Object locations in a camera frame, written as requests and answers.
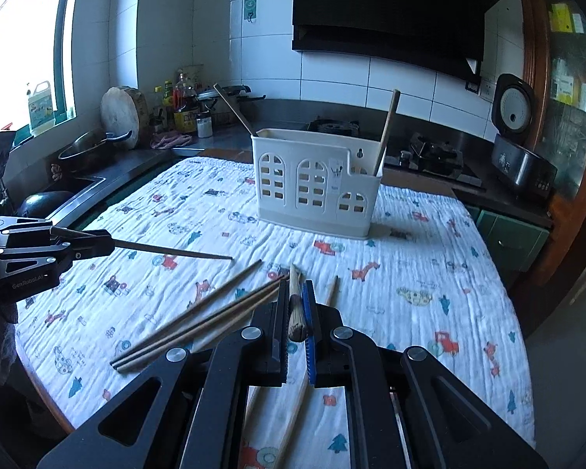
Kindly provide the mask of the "black wok in sink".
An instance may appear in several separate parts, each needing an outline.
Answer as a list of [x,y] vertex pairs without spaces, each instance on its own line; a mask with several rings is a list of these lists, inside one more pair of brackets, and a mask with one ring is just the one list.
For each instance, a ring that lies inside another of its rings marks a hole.
[[16,215],[29,218],[46,218],[74,194],[69,191],[50,191],[28,196],[16,210]]

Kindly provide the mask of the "pink cloth rag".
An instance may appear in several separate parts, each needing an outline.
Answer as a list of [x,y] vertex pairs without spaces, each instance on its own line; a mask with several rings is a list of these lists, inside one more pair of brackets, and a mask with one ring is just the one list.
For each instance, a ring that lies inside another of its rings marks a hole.
[[150,141],[150,147],[157,150],[185,147],[193,141],[192,135],[176,130],[155,133]]

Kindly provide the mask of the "white plastic utensil caddy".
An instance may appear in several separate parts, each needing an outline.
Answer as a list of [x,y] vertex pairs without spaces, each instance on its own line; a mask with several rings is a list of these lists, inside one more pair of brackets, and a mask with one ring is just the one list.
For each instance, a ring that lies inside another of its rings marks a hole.
[[377,141],[263,128],[252,137],[258,215],[291,229],[364,239],[382,179]]

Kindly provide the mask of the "round wooden cutting board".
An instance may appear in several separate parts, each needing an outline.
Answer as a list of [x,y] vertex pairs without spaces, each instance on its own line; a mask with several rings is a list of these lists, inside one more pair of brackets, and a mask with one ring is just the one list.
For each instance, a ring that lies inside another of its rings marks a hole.
[[113,137],[128,135],[119,142],[122,149],[134,149],[149,124],[147,100],[138,89],[111,87],[100,102],[102,128]]

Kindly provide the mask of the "detergent jug on windowsill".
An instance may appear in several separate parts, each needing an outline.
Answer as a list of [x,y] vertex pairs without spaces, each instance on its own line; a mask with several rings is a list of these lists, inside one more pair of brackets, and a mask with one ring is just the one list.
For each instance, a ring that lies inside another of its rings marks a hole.
[[39,82],[27,92],[30,133],[37,137],[55,126],[55,109],[52,101],[52,85]]

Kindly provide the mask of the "small white jar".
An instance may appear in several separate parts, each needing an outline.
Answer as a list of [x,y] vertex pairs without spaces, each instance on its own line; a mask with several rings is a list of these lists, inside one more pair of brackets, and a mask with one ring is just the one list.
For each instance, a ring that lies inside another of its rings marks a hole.
[[208,113],[200,113],[196,119],[197,133],[200,139],[211,138],[214,134],[213,119]]

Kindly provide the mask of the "yellow capped oil bottle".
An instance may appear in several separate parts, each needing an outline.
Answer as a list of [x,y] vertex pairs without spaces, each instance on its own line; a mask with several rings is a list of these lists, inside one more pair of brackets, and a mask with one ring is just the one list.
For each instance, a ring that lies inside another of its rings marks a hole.
[[165,109],[165,115],[168,126],[172,125],[174,114],[173,90],[173,82],[171,82],[170,79],[166,79],[166,81],[164,82],[163,107]]

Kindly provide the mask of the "dark soy sauce bottle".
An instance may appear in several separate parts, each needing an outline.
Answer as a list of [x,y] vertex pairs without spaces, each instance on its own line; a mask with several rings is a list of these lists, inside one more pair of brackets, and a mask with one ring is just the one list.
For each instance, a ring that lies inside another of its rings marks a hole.
[[180,71],[177,76],[173,90],[173,107],[177,130],[184,133],[196,132],[196,114],[199,109],[197,94],[184,71]]

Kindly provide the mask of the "steel pressure cooker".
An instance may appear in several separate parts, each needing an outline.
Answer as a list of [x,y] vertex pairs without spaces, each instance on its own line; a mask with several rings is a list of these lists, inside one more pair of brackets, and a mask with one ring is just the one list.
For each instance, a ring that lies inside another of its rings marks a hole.
[[247,85],[221,86],[220,90],[215,87],[209,87],[197,94],[197,102],[200,104],[203,111],[209,111],[214,115],[219,107],[225,107],[230,112],[229,106],[225,104],[225,100],[221,97],[224,93],[226,97],[235,104],[240,106],[241,103],[250,102],[251,100],[264,100],[265,95],[254,93]]

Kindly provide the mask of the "black gas stove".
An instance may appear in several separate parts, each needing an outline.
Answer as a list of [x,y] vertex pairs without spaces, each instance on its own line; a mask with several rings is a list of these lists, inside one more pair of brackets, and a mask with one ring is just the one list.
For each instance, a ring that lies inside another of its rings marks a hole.
[[[316,118],[306,130],[335,134],[335,136],[371,139],[372,135],[357,121]],[[482,179],[466,162],[466,153],[449,141],[408,130],[404,136],[390,137],[384,164],[393,170],[446,180],[476,191],[485,191]]]

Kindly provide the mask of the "black rice cooker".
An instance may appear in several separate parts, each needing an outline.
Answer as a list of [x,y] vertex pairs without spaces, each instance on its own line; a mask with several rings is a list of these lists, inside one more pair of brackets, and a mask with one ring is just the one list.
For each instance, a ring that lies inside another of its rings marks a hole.
[[534,90],[511,73],[497,78],[491,121],[497,130],[491,164],[519,199],[545,206],[552,197],[557,167],[526,147],[536,109]]

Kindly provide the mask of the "black range hood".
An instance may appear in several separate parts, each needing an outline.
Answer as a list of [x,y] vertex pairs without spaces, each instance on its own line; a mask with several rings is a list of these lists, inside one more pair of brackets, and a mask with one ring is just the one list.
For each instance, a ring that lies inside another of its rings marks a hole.
[[500,0],[293,0],[292,47],[403,61],[474,84]]

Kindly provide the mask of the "wooden glass cabinet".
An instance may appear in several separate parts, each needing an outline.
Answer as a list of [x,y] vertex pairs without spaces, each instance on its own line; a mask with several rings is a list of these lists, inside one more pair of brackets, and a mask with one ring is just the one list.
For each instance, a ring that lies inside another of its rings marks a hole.
[[544,286],[579,262],[586,236],[586,10],[581,0],[522,0],[522,10],[523,77],[536,97],[526,145],[557,169],[554,228],[530,273]]

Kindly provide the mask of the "green wall hook sticker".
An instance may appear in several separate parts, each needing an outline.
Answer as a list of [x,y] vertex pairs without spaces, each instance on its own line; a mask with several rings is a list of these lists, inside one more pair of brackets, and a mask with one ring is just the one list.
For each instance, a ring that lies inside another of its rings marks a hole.
[[257,18],[257,0],[243,1],[243,20],[253,23]]

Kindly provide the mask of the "wall power socket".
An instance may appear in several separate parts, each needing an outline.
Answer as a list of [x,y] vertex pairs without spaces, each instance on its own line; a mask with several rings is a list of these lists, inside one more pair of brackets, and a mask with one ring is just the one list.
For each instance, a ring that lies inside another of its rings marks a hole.
[[494,79],[490,79],[489,77],[483,77],[481,81],[481,86],[479,86],[479,97],[483,100],[486,100],[488,103],[493,103],[494,100],[494,91],[497,83]]

